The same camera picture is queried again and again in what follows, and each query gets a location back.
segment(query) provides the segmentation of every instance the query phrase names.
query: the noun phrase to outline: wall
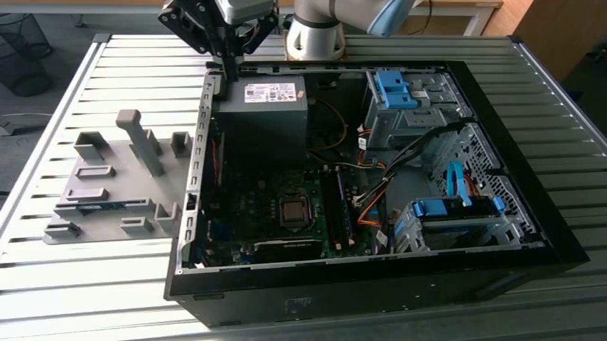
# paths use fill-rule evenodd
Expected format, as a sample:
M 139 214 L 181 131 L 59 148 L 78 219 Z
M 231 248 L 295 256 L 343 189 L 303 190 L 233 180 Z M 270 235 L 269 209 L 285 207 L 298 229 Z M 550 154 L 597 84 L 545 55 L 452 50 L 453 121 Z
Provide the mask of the wall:
M 509 36 L 513 34 L 533 2 L 534 0 L 505 0 L 502 8 L 492 16 L 484 36 Z
M 558 80 L 606 34 L 606 0 L 536 0 L 514 31 Z

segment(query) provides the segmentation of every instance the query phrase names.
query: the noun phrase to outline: ventilation grille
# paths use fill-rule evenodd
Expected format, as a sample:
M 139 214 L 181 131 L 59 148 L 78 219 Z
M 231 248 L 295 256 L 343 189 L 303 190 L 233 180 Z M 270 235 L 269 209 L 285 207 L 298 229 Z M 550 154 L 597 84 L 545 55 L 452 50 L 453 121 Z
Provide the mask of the ventilation grille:
M 500 162 L 490 151 L 489 144 L 481 138 L 478 127 L 468 126 L 460 134 L 452 133 L 444 139 L 437 140 L 440 146 L 434 148 L 433 179 L 436 184 L 433 192 L 437 195 L 448 195 L 448 167 L 450 161 L 460 161 L 465 169 L 470 171 L 472 179 L 480 187 L 482 195 L 502 197 L 512 215 L 521 219 L 521 229 L 525 233 L 536 232 L 530 218 L 514 194 L 510 181 L 504 176 L 489 175 L 488 170 L 500 168 Z

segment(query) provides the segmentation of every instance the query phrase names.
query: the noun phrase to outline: motherboard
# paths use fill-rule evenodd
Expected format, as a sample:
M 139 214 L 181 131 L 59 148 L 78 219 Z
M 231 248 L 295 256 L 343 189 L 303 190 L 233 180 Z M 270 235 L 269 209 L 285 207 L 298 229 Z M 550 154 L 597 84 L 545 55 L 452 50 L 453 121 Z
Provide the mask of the motherboard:
M 354 168 L 233 173 L 217 187 L 206 241 L 209 266 L 370 254 L 373 233 L 357 229 Z

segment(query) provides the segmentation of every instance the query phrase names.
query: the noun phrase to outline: ram slot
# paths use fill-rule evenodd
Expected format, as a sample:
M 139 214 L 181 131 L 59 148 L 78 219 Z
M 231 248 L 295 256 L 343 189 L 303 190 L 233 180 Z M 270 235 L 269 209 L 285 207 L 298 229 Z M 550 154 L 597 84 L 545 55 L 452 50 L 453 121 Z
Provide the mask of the ram slot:
M 353 242 L 353 223 L 347 206 L 346 193 L 343 192 L 339 171 L 325 170 L 321 172 L 321 190 L 323 193 L 325 216 L 330 233 L 331 248 L 343 250 Z

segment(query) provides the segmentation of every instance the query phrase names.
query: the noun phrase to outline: metal case frame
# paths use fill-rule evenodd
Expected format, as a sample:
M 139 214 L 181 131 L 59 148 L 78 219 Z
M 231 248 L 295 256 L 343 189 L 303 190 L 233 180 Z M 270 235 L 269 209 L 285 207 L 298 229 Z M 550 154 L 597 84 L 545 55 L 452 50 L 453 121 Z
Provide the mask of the metal case frame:
M 542 233 L 546 247 L 480 253 L 442 253 L 429 257 L 313 264 L 278 269 L 197 273 L 182 269 L 185 239 L 193 239 L 199 210 L 199 186 L 193 169 L 186 189 L 182 229 L 173 242 L 166 299 L 178 301 L 209 327 L 278 322 L 333 315 L 381 313 L 493 298 L 536 278 L 557 274 L 589 261 L 584 248 L 541 185 L 506 126 L 464 62 L 382 61 L 365 63 L 245 63 L 243 74 L 361 72 L 375 67 L 444 67 L 456 80 L 477 116 L 481 130 L 505 165 L 517 194 Z M 206 140 L 215 82 L 207 75 L 197 141 Z M 206 144 L 193 149 L 193 164 L 206 154 Z

